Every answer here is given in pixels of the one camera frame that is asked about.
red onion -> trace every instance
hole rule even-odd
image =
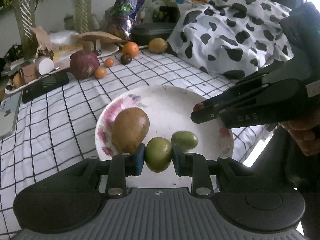
[[[86,79],[100,66],[97,55],[88,50],[80,50],[70,56],[71,73],[76,79]]]

cow print fabric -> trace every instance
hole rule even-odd
[[[247,76],[293,57],[279,24],[289,11],[270,0],[210,0],[186,11],[168,42],[178,57],[209,74]]]

white tablecloth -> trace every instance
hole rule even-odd
[[[107,69],[103,79],[72,79],[20,105],[15,133],[0,142],[0,239],[12,238],[20,230],[12,205],[22,189],[84,158],[97,156],[96,122],[117,96],[136,87],[165,84],[210,98],[233,85],[170,54],[154,55],[144,50],[128,65],[121,65],[120,56],[113,56],[115,65]],[[246,159],[263,128],[233,129],[234,159]]]

gray platform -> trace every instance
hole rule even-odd
[[[290,229],[257,234],[227,222],[206,199],[192,197],[186,188],[133,188],[121,199],[109,200],[102,212],[73,231],[45,235],[22,230],[15,240],[303,240]]]

small orange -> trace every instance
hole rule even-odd
[[[139,53],[139,46],[130,41],[123,46],[122,53],[123,55],[129,54],[132,58],[134,58]]]
[[[94,75],[97,79],[104,78],[107,75],[107,70],[103,67],[97,68]]]
[[[105,67],[112,67],[114,63],[115,63],[115,61],[113,60],[113,58],[110,57],[104,61],[104,66]]]

